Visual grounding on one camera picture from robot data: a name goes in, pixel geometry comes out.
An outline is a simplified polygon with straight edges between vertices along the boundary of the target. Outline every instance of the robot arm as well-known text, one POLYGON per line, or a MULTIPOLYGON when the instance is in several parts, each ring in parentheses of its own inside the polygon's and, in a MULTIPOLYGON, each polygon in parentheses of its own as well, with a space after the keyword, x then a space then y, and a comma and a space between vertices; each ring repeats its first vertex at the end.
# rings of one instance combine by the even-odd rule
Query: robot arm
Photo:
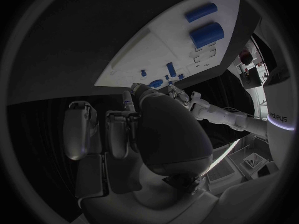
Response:
POLYGON ((262 119, 247 117, 242 112, 229 112, 218 106, 211 105, 209 102, 201 99, 201 94, 193 92, 191 100, 182 99, 186 96, 183 90, 171 85, 169 92, 171 97, 182 103, 187 109, 191 111, 197 120, 207 119, 211 123, 226 124, 237 131, 248 131, 258 136, 267 139, 267 122, 262 119))

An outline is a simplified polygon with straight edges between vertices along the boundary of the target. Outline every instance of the logo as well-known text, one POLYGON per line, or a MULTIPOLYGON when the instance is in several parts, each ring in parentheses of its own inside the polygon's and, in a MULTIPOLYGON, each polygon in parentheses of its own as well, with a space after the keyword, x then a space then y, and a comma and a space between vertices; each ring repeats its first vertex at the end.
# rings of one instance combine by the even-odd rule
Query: logo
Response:
POLYGON ((275 114, 275 113, 270 113, 270 116, 271 116, 272 118, 274 118, 274 119, 278 119, 278 120, 280 120, 282 123, 288 121, 287 117, 280 116, 280 115, 277 115, 277 114, 275 114))

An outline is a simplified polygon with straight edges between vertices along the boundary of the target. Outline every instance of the purple light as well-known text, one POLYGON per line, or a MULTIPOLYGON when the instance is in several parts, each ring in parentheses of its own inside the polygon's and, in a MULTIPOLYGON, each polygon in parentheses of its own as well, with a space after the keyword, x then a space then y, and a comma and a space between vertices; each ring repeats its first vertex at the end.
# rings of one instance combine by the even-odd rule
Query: purple light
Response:
POLYGON ((275 126, 279 127, 279 128, 283 128, 283 129, 286 129, 286 130, 295 130, 295 128, 288 128, 288 127, 285 127, 285 126, 282 126, 276 122, 274 122, 273 120, 270 119, 269 115, 267 116, 268 118, 268 121, 271 123, 271 124, 274 124, 275 126))

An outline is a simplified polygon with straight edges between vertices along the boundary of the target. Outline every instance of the blue object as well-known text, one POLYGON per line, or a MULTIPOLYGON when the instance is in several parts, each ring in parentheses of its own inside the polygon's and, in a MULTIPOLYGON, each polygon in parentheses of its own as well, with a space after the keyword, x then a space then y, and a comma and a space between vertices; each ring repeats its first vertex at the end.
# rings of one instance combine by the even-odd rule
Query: blue object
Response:
POLYGON ((196 48, 203 47, 224 37, 224 31, 219 23, 215 22, 190 33, 196 48))
POLYGON ((193 10, 185 15, 188 22, 195 21, 203 16, 209 15, 213 12, 216 12, 218 10, 217 6, 214 3, 211 3, 209 5, 200 7, 196 10, 193 10))
POLYGON ((147 76, 147 73, 145 70, 141 70, 141 75, 144 77, 144 76, 147 76))
POLYGON ((171 76, 171 77, 176 77, 176 72, 175 72, 175 70, 174 70, 174 67, 173 67, 172 62, 168 63, 166 66, 167 66, 167 68, 168 68, 168 71, 169 71, 169 73, 170 73, 170 76, 171 76))
POLYGON ((149 87, 157 88, 157 87, 161 86, 162 83, 163 83, 163 80, 155 80, 149 84, 149 87))

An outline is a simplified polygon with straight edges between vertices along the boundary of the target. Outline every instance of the glowing light strip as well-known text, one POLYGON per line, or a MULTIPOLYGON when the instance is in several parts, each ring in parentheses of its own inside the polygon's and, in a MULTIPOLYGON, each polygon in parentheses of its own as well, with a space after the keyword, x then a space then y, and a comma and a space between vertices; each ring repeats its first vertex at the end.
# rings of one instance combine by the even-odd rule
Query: glowing light strip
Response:
POLYGON ((283 128, 283 129, 286 129, 286 130, 295 130, 295 128, 288 128, 288 127, 285 127, 285 126, 282 126, 278 123, 275 123, 273 120, 270 119, 269 115, 267 116, 268 118, 268 121, 271 123, 271 124, 274 124, 275 126, 279 127, 279 128, 283 128))
POLYGON ((217 158, 209 167, 209 169, 203 173, 202 175, 205 175, 208 171, 210 171, 213 167, 215 167, 222 159, 225 158, 225 156, 236 146, 236 144, 240 141, 240 139, 233 142, 233 144, 219 157, 217 158))

